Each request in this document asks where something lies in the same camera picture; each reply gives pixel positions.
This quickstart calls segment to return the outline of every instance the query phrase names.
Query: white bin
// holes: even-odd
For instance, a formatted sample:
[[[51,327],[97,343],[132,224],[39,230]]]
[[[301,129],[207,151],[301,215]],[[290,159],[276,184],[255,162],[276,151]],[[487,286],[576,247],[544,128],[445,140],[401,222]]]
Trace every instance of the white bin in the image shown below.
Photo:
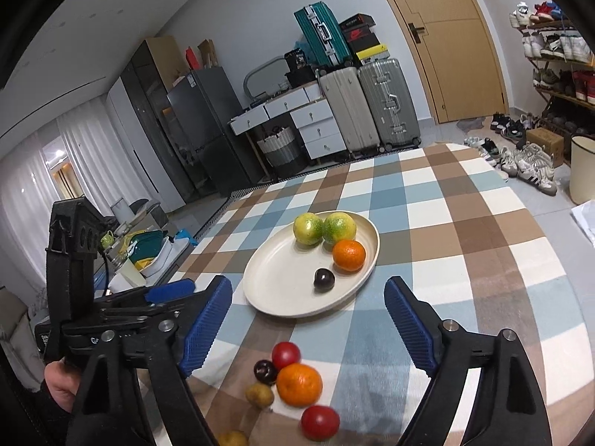
[[[595,140],[580,135],[572,138],[570,198],[576,204],[595,199]]]

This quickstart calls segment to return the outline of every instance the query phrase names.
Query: red tomato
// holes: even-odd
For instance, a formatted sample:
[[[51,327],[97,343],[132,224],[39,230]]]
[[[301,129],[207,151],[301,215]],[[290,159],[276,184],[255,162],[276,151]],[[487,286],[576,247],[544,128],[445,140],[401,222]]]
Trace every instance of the red tomato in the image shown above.
[[[303,435],[312,441],[325,441],[338,431],[341,419],[337,411],[325,405],[311,405],[300,421]]]
[[[273,365],[278,371],[290,364],[300,362],[301,358],[302,353],[299,351],[297,345],[292,342],[279,342],[273,347],[273,352],[271,353]]]

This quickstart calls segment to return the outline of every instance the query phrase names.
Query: wooden door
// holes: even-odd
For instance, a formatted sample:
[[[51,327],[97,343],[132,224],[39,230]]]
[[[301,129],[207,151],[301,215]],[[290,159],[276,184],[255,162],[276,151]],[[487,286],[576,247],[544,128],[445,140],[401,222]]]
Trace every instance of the wooden door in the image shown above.
[[[493,43],[474,0],[388,0],[438,122],[506,112]]]

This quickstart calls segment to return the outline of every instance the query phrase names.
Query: drawer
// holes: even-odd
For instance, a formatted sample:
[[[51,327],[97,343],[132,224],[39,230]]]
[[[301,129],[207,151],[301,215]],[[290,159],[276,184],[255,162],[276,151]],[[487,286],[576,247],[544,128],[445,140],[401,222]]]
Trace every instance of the drawer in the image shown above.
[[[299,129],[299,133],[302,135],[304,142],[312,142],[323,137],[338,134],[340,130],[338,130],[337,121],[334,120],[334,117],[329,117],[320,122],[302,127]]]
[[[310,101],[308,100],[306,91],[301,88],[294,90],[293,92],[288,92],[287,94],[284,94],[275,100],[267,102],[264,104],[264,106],[269,117],[272,119],[273,117],[280,116],[285,112],[295,109],[296,107],[304,106],[308,102]]]
[[[329,117],[333,117],[333,115],[326,99],[292,112],[292,119],[298,129]]]
[[[322,97],[322,89],[320,89],[318,82],[314,82],[312,85],[304,87],[304,90],[306,91],[306,95],[308,96],[308,99],[310,99],[310,102],[314,102]]]
[[[344,151],[346,147],[341,134],[334,134],[316,141],[306,142],[306,149],[308,150],[310,158],[316,159],[332,153]]]
[[[246,132],[248,129],[252,129],[267,120],[268,114],[264,106],[258,106],[236,117],[231,122],[231,128],[236,135],[240,135],[242,132]]]

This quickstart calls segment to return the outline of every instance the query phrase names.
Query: metal screw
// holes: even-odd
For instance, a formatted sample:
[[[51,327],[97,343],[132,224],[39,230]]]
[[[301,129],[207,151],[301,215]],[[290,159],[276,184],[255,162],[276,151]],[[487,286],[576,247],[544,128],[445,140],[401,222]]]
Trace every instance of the metal screw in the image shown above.
[[[517,333],[514,330],[504,329],[502,335],[506,340],[515,341],[517,340]]]
[[[170,330],[172,330],[174,327],[174,321],[173,320],[162,320],[159,323],[159,330],[161,330],[161,332],[169,332]]]
[[[113,330],[106,330],[101,334],[101,340],[103,342],[109,342],[112,338],[115,337],[115,332]]]
[[[456,332],[459,329],[459,324],[452,319],[446,319],[442,322],[442,327],[444,327],[448,332]]]

